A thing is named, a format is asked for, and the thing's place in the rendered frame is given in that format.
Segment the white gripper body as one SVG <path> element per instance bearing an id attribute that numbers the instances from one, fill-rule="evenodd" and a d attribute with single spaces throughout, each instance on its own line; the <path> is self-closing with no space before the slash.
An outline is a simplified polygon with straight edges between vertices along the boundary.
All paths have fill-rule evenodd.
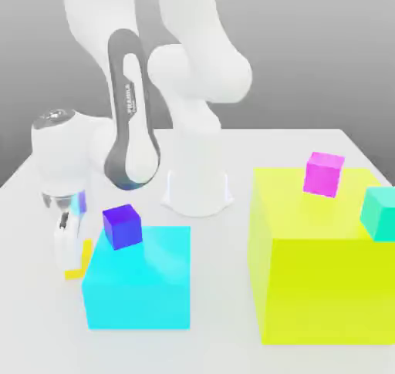
<path id="1" fill-rule="evenodd" d="M 56 263 L 61 271 L 81 268 L 83 243 L 79 236 L 80 218 L 61 215 L 54 231 Z"/>

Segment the small yellow cube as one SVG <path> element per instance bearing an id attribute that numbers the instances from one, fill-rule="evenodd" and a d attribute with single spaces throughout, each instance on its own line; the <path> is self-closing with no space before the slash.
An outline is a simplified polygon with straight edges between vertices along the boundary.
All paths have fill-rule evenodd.
<path id="1" fill-rule="evenodd" d="M 89 266 L 92 254 L 93 254 L 93 242 L 91 239 L 86 239 L 83 242 L 80 267 L 77 269 L 64 271 L 65 279 L 73 280 L 73 279 L 83 278 Z"/>

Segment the small blue cube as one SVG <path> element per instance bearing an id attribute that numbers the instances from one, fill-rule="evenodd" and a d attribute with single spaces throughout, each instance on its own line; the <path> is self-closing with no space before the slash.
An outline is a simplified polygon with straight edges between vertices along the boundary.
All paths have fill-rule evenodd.
<path id="1" fill-rule="evenodd" d="M 115 251 L 143 240 L 141 218 L 131 204 L 104 210 L 103 224 L 106 237 Z"/>

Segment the small magenta cube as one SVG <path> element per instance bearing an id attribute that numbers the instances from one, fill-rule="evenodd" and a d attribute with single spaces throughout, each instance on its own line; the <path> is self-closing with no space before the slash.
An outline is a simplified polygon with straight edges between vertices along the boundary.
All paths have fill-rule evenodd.
<path id="1" fill-rule="evenodd" d="M 331 153 L 312 152 L 307 164 L 303 191 L 334 198 L 345 157 Z"/>

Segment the small teal cube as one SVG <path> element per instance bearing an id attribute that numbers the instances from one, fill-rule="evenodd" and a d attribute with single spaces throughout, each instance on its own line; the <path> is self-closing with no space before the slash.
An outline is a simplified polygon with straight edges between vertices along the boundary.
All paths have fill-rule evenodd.
<path id="1" fill-rule="evenodd" d="M 368 187 L 360 221 L 375 242 L 395 242 L 395 187 Z"/>

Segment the large cyan box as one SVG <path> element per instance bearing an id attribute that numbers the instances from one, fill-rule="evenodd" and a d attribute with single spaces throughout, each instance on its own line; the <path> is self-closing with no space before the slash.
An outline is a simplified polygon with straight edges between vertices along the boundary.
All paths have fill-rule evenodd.
<path id="1" fill-rule="evenodd" d="M 91 330 L 186 330 L 191 325 L 191 229 L 145 226 L 114 250 L 100 234 L 82 282 Z"/>

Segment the large yellow-green box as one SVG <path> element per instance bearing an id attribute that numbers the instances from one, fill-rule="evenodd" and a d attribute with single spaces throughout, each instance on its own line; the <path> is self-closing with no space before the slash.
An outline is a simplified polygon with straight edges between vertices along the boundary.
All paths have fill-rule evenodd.
<path id="1" fill-rule="evenodd" d="M 302 168 L 253 171 L 247 261 L 265 345 L 394 345 L 395 242 L 360 222 L 378 180 L 346 168 L 334 198 L 307 194 Z"/>

